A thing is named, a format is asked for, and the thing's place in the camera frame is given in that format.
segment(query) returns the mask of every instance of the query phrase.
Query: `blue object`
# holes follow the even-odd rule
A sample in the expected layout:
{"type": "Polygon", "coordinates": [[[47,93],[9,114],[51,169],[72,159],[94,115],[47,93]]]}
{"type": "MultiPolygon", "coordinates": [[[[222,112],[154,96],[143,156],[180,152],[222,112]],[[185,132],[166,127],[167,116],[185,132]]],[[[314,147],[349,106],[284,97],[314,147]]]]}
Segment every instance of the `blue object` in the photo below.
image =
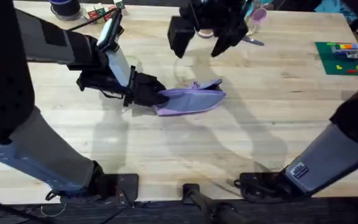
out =
{"type": "Polygon", "coordinates": [[[341,0],[322,0],[321,4],[314,10],[316,12],[342,13],[348,23],[357,19],[357,16],[341,0]]]}

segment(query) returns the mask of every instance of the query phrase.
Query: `cable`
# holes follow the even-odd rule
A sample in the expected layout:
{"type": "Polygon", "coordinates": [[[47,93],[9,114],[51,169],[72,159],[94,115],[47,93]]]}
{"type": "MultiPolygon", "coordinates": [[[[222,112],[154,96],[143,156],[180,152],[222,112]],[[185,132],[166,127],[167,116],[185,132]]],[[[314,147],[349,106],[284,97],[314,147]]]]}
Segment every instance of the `cable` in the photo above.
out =
{"type": "Polygon", "coordinates": [[[257,199],[249,197],[250,187],[260,190],[261,196],[263,196],[264,194],[273,195],[273,194],[276,194],[277,192],[273,189],[266,188],[263,185],[255,184],[255,183],[252,183],[249,181],[244,181],[244,180],[235,180],[234,186],[237,187],[238,189],[240,189],[242,198],[249,203],[274,205],[274,204],[280,204],[280,203],[296,202],[298,200],[303,199],[303,198],[291,198],[291,199],[278,198],[278,199],[270,199],[270,200],[266,200],[266,199],[257,200],[257,199]]]}
{"type": "Polygon", "coordinates": [[[51,224],[52,222],[48,219],[45,219],[45,218],[41,218],[41,217],[36,217],[35,215],[31,215],[31,214],[28,214],[26,212],[22,212],[20,210],[16,210],[14,208],[11,208],[9,206],[6,206],[6,205],[3,205],[0,203],[0,210],[2,211],[5,211],[5,212],[9,212],[11,214],[15,214],[15,215],[18,215],[18,216],[21,216],[23,218],[28,218],[29,220],[34,220],[34,221],[37,221],[39,223],[44,223],[44,224],[51,224]]]}
{"type": "Polygon", "coordinates": [[[45,214],[45,213],[44,213],[44,210],[43,210],[44,208],[43,208],[43,206],[41,206],[41,213],[42,213],[43,215],[45,215],[46,217],[57,217],[58,215],[62,214],[62,213],[65,211],[66,206],[67,206],[67,203],[65,204],[65,206],[62,208],[62,210],[61,210],[60,212],[58,212],[58,213],[56,213],[56,214],[54,214],[54,215],[47,215],[47,214],[45,214]]]}
{"type": "Polygon", "coordinates": [[[94,21],[97,21],[98,19],[100,19],[100,18],[106,16],[107,14],[109,14],[109,13],[111,13],[111,12],[114,12],[115,10],[117,10],[117,8],[110,9],[109,11],[103,13],[102,15],[97,16],[97,17],[94,18],[94,19],[90,19],[90,20],[84,22],[83,24],[80,24],[80,25],[78,25],[78,26],[74,26],[74,27],[69,28],[69,29],[67,29],[67,30],[68,30],[68,31],[74,31],[74,30],[76,30],[76,29],[79,29],[79,28],[81,28],[81,27],[84,27],[84,26],[86,26],[86,25],[88,25],[88,24],[91,24],[91,23],[93,23],[94,21]]]}
{"type": "Polygon", "coordinates": [[[122,188],[120,188],[119,185],[117,185],[117,189],[119,189],[119,190],[122,192],[122,194],[124,195],[125,200],[127,201],[127,204],[128,204],[129,206],[131,206],[131,208],[135,208],[135,206],[134,206],[134,205],[132,204],[132,202],[129,200],[128,195],[125,193],[125,191],[123,191],[122,188]]]}
{"type": "Polygon", "coordinates": [[[23,223],[26,223],[26,222],[29,222],[31,220],[24,220],[24,221],[20,221],[20,222],[17,222],[17,223],[14,223],[14,224],[23,224],[23,223]]]}
{"type": "Polygon", "coordinates": [[[105,219],[105,221],[101,222],[100,224],[106,224],[107,222],[109,222],[110,220],[115,218],[117,215],[119,215],[121,212],[123,212],[127,208],[129,208],[129,207],[125,207],[125,208],[122,208],[122,209],[118,210],[118,212],[112,214],[109,218],[105,219]]]}

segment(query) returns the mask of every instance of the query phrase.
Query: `wooden workbench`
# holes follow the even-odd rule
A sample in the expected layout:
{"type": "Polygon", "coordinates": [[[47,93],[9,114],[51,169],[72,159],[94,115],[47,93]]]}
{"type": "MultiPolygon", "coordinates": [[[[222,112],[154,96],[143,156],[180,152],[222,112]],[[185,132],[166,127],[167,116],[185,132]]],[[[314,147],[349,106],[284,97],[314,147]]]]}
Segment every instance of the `wooden workbench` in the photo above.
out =
{"type": "MultiPolygon", "coordinates": [[[[83,21],[55,18],[46,2],[16,7],[69,28],[83,21]]],[[[29,65],[36,105],[79,153],[105,172],[138,173],[139,200],[177,200],[181,185],[199,183],[212,198],[239,198],[231,186],[241,172],[281,170],[329,123],[356,90],[358,77],[326,75],[315,41],[353,42],[340,14],[269,12],[254,38],[217,58],[216,39],[191,41],[183,59],[170,50],[173,7],[128,6],[119,41],[128,61],[167,87],[222,78],[227,97],[207,113],[161,118],[150,108],[123,108],[95,90],[81,92],[79,72],[52,64],[29,65]]],[[[99,35],[101,25],[78,32],[99,35]]],[[[44,203],[47,185],[0,164],[0,202],[44,203]]],[[[358,196],[358,171],[316,196],[358,196]]]]}

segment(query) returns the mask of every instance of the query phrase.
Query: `black cable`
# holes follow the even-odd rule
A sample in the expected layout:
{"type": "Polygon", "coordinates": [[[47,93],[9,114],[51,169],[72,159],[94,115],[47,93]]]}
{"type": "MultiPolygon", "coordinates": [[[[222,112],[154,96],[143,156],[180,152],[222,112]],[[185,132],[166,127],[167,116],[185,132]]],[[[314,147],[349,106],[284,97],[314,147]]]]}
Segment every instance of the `black cable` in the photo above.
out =
{"type": "Polygon", "coordinates": [[[100,224],[106,224],[107,222],[110,222],[110,220],[115,218],[117,215],[119,215],[121,212],[123,212],[127,208],[129,208],[129,207],[125,207],[125,208],[118,210],[116,213],[112,214],[109,218],[105,219],[105,221],[101,222],[100,224]]]}
{"type": "Polygon", "coordinates": [[[28,214],[26,212],[16,210],[14,208],[11,208],[9,206],[3,205],[1,203],[0,203],[0,210],[5,211],[5,212],[9,212],[9,213],[14,214],[14,215],[18,215],[18,216],[23,217],[23,218],[28,218],[29,220],[34,220],[34,221],[37,221],[39,223],[44,223],[44,224],[51,224],[52,223],[50,220],[48,220],[46,218],[36,217],[35,215],[31,215],[31,214],[28,214]]]}
{"type": "Polygon", "coordinates": [[[280,204],[280,203],[292,203],[292,202],[296,202],[296,201],[304,199],[304,198],[290,198],[290,199],[278,198],[278,199],[270,199],[270,200],[255,199],[255,198],[249,197],[248,191],[250,188],[255,188],[255,189],[258,189],[259,191],[261,191],[261,196],[264,196],[265,194],[274,195],[277,192],[273,189],[266,188],[263,185],[251,183],[248,181],[241,181],[241,180],[235,180],[234,186],[236,188],[240,189],[241,196],[246,202],[254,203],[254,204],[275,205],[275,204],[280,204]]]}
{"type": "Polygon", "coordinates": [[[29,222],[29,221],[31,221],[31,220],[24,220],[24,221],[20,221],[20,222],[13,223],[13,224],[23,224],[23,223],[27,223],[27,222],[29,222]]]}
{"type": "Polygon", "coordinates": [[[97,16],[97,17],[94,18],[94,19],[90,19],[90,20],[84,22],[83,24],[80,24],[80,25],[78,25],[78,26],[74,26],[74,27],[69,28],[69,29],[67,29],[67,30],[68,30],[68,31],[73,31],[73,30],[79,29],[79,28],[81,28],[81,27],[84,27],[84,26],[86,26],[86,25],[88,25],[88,24],[91,24],[91,23],[93,23],[94,21],[97,21],[98,19],[100,19],[100,18],[106,16],[107,14],[109,14],[109,13],[111,13],[111,12],[114,12],[115,10],[117,10],[117,8],[110,9],[109,11],[103,13],[102,15],[97,16]]]}

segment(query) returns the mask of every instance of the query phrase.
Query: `lavender fabric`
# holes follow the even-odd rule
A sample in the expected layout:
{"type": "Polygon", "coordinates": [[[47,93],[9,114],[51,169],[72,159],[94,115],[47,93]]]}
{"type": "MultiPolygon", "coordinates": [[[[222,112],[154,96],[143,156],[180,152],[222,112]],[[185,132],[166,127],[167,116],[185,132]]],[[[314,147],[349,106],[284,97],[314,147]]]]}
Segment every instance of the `lavender fabric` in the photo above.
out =
{"type": "Polygon", "coordinates": [[[159,116],[199,113],[214,109],[226,96],[219,88],[221,83],[221,79],[204,84],[193,82],[187,88],[160,91],[160,94],[169,97],[170,100],[161,105],[154,105],[154,109],[159,116]]]}

